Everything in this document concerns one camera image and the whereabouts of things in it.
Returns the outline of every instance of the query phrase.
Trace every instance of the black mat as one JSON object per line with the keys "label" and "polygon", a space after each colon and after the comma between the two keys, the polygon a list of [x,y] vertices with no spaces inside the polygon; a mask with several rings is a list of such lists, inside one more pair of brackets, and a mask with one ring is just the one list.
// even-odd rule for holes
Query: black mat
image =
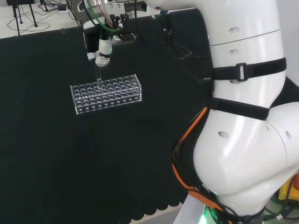
{"label": "black mat", "polygon": [[[197,10],[172,19],[176,42],[209,53]],[[139,24],[164,41],[157,20]],[[142,102],[76,115],[70,85],[95,80],[81,28],[2,39],[0,50],[1,224],[127,224],[185,200],[170,151],[202,102],[177,62],[140,40],[114,47],[103,79],[136,73]],[[186,65],[211,74],[210,59]],[[278,103],[296,95],[287,85]]]}

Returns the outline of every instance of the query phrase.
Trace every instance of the orange cable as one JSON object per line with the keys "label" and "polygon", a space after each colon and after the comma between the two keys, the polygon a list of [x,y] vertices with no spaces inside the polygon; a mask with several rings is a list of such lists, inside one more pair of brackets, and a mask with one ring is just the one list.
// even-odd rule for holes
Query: orange cable
{"label": "orange cable", "polygon": [[187,136],[188,134],[192,131],[192,129],[197,125],[197,123],[200,121],[200,119],[205,115],[207,112],[207,107],[205,107],[200,115],[196,118],[196,120],[191,124],[191,126],[188,128],[186,133],[183,135],[183,137],[180,139],[179,143],[181,143]]}

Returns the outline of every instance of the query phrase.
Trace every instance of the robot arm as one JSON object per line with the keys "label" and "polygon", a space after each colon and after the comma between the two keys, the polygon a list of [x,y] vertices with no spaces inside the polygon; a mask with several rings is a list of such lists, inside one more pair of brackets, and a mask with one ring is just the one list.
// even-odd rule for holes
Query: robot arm
{"label": "robot arm", "polygon": [[[214,68],[284,58],[275,0],[146,0],[155,9],[197,8],[203,15]],[[214,97],[270,108],[285,71],[245,79],[215,80]],[[211,110],[194,150],[200,180],[237,215],[259,213],[298,169],[299,104],[270,110],[266,121]]]}

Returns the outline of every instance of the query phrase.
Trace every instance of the wire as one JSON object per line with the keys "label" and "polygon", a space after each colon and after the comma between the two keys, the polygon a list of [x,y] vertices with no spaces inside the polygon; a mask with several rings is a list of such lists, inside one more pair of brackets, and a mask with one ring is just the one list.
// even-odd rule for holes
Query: wire
{"label": "wire", "polygon": [[[145,38],[147,38],[147,39],[151,39],[152,41],[155,41],[155,42],[157,42],[157,43],[161,43],[161,44],[166,44],[166,45],[167,45],[167,43],[165,43],[165,42],[158,41],[158,40],[156,40],[156,39],[154,39],[154,38],[151,38],[151,37],[143,37],[143,35],[141,35],[140,30],[139,30],[139,26],[138,26],[138,21],[137,21],[137,0],[134,0],[134,5],[135,5],[134,13],[135,13],[135,26],[136,26],[136,31],[137,31],[137,33],[138,33],[140,39],[141,39],[145,44],[147,44],[148,46],[150,46],[151,48],[153,48],[155,51],[157,51],[157,52],[159,52],[159,53],[161,53],[161,54],[164,54],[164,55],[166,55],[166,56],[169,56],[169,57],[171,57],[171,58],[173,58],[173,59],[184,60],[185,58],[192,58],[192,57],[190,56],[190,52],[191,52],[191,51],[190,51],[189,49],[187,49],[186,47],[184,47],[184,46],[181,46],[181,45],[178,45],[178,44],[174,44],[174,46],[180,46],[180,47],[186,49],[187,51],[189,51],[189,53],[188,53],[187,55],[183,56],[183,57],[175,57],[173,54],[170,54],[170,53],[168,53],[168,52],[165,52],[165,51],[163,51],[163,50],[161,50],[161,49],[159,49],[159,48],[157,48],[157,47],[151,45],[148,41],[146,41]],[[197,59],[204,59],[204,58],[209,58],[209,57],[210,57],[210,55],[205,55],[205,56],[197,57]]]}
{"label": "wire", "polygon": [[82,0],[82,5],[83,5],[83,8],[85,10],[85,13],[87,15],[87,17],[89,18],[89,20],[93,23],[93,25],[96,27],[97,25],[95,24],[95,22],[93,21],[93,19],[91,18],[90,14],[88,13],[87,11],[87,8],[86,8],[86,5],[85,5],[85,1]]}
{"label": "wire", "polygon": [[[32,22],[33,23],[33,21],[31,21],[31,19],[25,14],[25,13],[22,13],[22,15],[25,15],[29,20],[30,20],[30,22]],[[11,21],[9,21],[6,25],[11,29],[11,30],[17,30],[17,29],[13,29],[13,28],[11,28],[10,26],[9,26],[9,24],[13,21],[13,20],[15,20],[15,19],[12,19]],[[48,24],[47,22],[37,22],[37,24],[47,24],[48,25],[48,27],[46,27],[45,29],[36,29],[36,30],[29,30],[29,28],[31,28],[31,27],[29,27],[28,29],[19,29],[20,31],[28,31],[28,32],[35,32],[35,31],[44,31],[44,30],[46,30],[46,29],[48,29],[51,25],[50,24]]]}
{"label": "wire", "polygon": [[75,15],[74,15],[74,13],[73,13],[73,9],[72,9],[72,6],[71,6],[71,0],[65,0],[65,1],[67,2],[67,5],[68,5],[68,9],[69,9],[69,17],[70,17],[72,20],[75,20],[76,23],[77,23],[77,25],[78,25],[78,27],[79,27],[80,25],[79,25],[79,23],[78,23],[78,21],[77,21]]}
{"label": "wire", "polygon": [[130,9],[130,19],[132,18],[132,10]]}
{"label": "wire", "polygon": [[89,0],[86,0],[86,1],[87,1],[89,10],[90,10],[90,12],[92,13],[94,19],[95,19],[96,21],[98,21],[98,23],[99,23],[105,30],[107,30],[107,31],[109,31],[109,32],[113,32],[113,33],[116,33],[117,31],[120,30],[119,28],[117,28],[117,29],[110,29],[110,28],[106,27],[106,26],[105,26],[105,25],[98,19],[96,13],[94,13],[94,11],[93,11],[93,7],[92,7],[92,5],[90,4],[90,1],[89,1]]}
{"label": "wire", "polygon": [[100,4],[99,4],[99,0],[97,0],[97,3],[98,3],[98,6],[99,6],[99,8],[100,8],[100,10],[101,10],[101,12],[103,13],[103,15],[104,15],[104,17],[105,17],[105,19],[107,20],[107,22],[109,23],[109,25],[110,25],[110,27],[113,27],[113,24],[111,23],[111,21],[106,17],[106,15],[104,14],[104,12],[103,12],[103,10],[102,10],[102,8],[101,8],[101,6],[100,6]]}
{"label": "wire", "polygon": [[284,203],[282,209],[277,213],[272,212],[273,214],[264,216],[263,221],[269,221],[271,219],[275,219],[277,216],[279,216],[285,210],[285,207],[288,204],[291,189],[292,189],[292,186],[294,184],[294,181],[295,181],[296,177],[297,177],[297,175],[293,176],[291,181],[290,181],[290,185],[289,185],[289,188],[288,188],[288,191],[287,191],[287,194],[286,194],[286,198],[285,198],[285,203]]}

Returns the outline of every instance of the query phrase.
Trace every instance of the screw hole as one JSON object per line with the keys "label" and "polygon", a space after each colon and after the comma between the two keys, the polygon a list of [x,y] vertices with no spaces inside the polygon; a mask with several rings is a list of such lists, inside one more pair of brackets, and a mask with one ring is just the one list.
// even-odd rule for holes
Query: screw hole
{"label": "screw hole", "polygon": [[219,134],[220,137],[229,138],[229,134],[226,133],[226,132],[218,132],[218,134]]}
{"label": "screw hole", "polygon": [[292,140],[292,136],[288,131],[286,131],[285,134],[289,140]]}

